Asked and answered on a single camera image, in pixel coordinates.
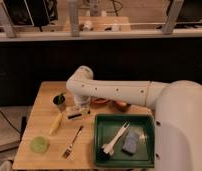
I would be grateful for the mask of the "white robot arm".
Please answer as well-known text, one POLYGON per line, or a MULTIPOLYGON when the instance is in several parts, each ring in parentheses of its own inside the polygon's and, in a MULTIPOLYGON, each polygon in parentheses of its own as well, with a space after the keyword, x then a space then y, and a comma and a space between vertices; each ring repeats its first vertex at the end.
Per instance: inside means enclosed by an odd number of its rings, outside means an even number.
POLYGON ((103 81, 87 66, 66 82, 77 105, 92 97, 145 106, 155 112, 155 171, 202 171, 202 85, 187 80, 103 81))

